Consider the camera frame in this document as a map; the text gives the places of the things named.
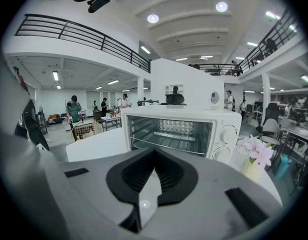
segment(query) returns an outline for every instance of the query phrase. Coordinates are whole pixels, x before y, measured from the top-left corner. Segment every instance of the flower vase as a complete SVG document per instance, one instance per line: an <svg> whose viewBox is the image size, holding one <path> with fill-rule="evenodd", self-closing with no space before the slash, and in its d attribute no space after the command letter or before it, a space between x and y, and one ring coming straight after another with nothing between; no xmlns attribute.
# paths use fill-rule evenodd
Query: flower vase
<svg viewBox="0 0 308 240"><path fill-rule="evenodd" d="M242 174L249 178L251 181L259 184L261 177L264 173L264 167L260 164L253 164L255 159L246 159L243 165Z"/></svg>

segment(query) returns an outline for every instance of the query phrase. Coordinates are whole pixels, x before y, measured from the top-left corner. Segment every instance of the oven knob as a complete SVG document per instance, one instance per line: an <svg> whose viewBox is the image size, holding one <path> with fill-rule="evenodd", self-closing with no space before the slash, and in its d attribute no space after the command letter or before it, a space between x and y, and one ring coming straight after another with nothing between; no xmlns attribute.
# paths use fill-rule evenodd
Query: oven knob
<svg viewBox="0 0 308 240"><path fill-rule="evenodd" d="M216 161L227 163L230 155L230 150L227 147L220 147L215 150L213 158Z"/></svg>
<svg viewBox="0 0 308 240"><path fill-rule="evenodd" d="M235 129L231 126L224 127L220 132L220 139L226 144L234 142L236 140Z"/></svg>

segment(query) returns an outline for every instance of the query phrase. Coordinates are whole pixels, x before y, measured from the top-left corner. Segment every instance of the white toaster oven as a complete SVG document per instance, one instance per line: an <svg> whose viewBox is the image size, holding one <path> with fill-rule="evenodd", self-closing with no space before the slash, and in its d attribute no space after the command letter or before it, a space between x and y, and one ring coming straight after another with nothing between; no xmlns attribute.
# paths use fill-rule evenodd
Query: white toaster oven
<svg viewBox="0 0 308 240"><path fill-rule="evenodd" d="M228 164L242 117L228 110L150 105L123 109L121 120L129 151L165 147Z"/></svg>

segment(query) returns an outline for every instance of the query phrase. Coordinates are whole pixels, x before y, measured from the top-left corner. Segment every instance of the green shirt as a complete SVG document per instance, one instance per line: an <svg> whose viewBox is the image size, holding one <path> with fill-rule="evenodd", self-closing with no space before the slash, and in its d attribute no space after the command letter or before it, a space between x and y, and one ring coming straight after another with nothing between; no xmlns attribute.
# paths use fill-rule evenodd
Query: green shirt
<svg viewBox="0 0 308 240"><path fill-rule="evenodd" d="M66 106L66 113L73 118L73 123L80 121L79 119L79 111L82 110L80 103L76 102L76 104L72 104L71 106Z"/></svg>

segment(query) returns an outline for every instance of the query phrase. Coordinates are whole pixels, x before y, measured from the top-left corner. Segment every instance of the black railing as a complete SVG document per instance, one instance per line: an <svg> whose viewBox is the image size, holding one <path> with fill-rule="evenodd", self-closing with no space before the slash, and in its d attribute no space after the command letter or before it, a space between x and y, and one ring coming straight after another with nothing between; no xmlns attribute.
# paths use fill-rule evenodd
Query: black railing
<svg viewBox="0 0 308 240"><path fill-rule="evenodd" d="M191 67L202 70L212 76L233 76L240 75L237 71L237 67L234 64L194 64Z"/></svg>
<svg viewBox="0 0 308 240"><path fill-rule="evenodd" d="M126 45L91 27L52 16L25 14L15 36L62 39L96 48L151 73L151 63Z"/></svg>
<svg viewBox="0 0 308 240"><path fill-rule="evenodd" d="M281 17L274 14L272 16L275 17L275 19L272 18L272 21L277 21L276 24L258 46L239 63L243 72L261 63L297 34L299 24L291 11L286 10Z"/></svg>

